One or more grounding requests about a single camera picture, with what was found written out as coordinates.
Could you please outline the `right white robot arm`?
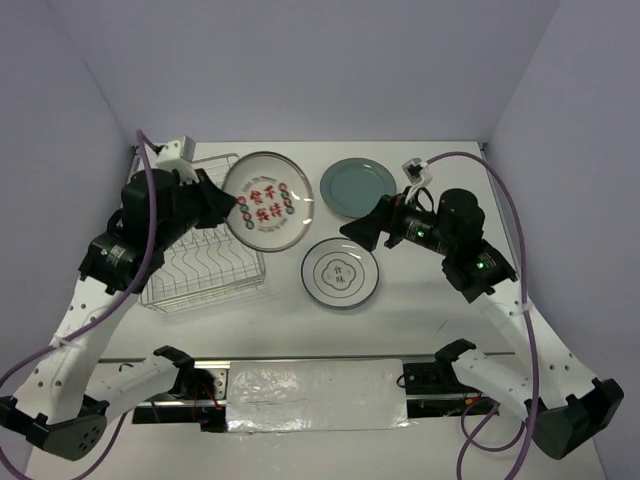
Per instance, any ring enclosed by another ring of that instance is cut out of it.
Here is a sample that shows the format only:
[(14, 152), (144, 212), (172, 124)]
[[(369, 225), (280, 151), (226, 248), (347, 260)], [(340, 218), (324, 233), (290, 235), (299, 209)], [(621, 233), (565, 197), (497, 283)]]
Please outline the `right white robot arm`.
[(613, 379), (599, 379), (564, 344), (524, 290), (524, 277), (483, 237), (485, 213), (474, 194), (445, 191), (435, 211), (406, 195), (384, 195), (374, 209), (340, 229), (373, 251), (379, 236), (393, 248), (402, 241), (438, 253), (449, 284), (497, 329), (528, 366), (517, 373), (488, 358), (471, 341), (438, 350), (434, 369), (446, 391), (480, 391), (532, 424), (532, 440), (560, 460), (606, 428), (624, 393)]

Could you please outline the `teal green plate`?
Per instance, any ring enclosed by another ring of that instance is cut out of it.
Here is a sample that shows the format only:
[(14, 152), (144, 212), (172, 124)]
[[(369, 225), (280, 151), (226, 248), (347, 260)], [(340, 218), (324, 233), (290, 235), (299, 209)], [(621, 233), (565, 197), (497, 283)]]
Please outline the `teal green plate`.
[(320, 180), (324, 203), (334, 214), (358, 219), (367, 215), (384, 195), (397, 193), (391, 172), (366, 158), (346, 158), (331, 165)]

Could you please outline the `white plate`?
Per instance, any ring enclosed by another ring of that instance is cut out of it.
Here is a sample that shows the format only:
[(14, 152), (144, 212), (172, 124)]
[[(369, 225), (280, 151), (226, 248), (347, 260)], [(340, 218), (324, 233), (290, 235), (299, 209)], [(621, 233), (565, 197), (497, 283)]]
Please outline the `white plate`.
[(316, 243), (300, 267), (304, 290), (317, 304), (351, 310), (376, 292), (380, 270), (375, 257), (355, 242), (335, 237)]
[(311, 227), (314, 195), (302, 169), (269, 151), (240, 158), (225, 176), (222, 190), (236, 199), (228, 230), (246, 247), (275, 253), (298, 244)]

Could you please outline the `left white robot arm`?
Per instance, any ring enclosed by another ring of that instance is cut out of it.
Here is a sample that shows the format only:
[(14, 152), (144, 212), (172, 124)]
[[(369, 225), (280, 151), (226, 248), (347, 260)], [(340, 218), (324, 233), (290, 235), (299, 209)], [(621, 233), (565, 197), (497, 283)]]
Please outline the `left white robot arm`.
[(1, 424), (33, 446), (70, 461), (85, 457), (107, 425), (161, 393), (185, 398), (211, 375), (171, 346), (107, 380), (90, 381), (107, 344), (137, 302), (164, 253), (191, 229), (222, 224), (236, 202), (202, 169), (192, 180), (155, 169), (121, 191), (121, 207), (94, 238), (79, 267), (69, 308), (47, 354), (25, 383), (1, 399)]

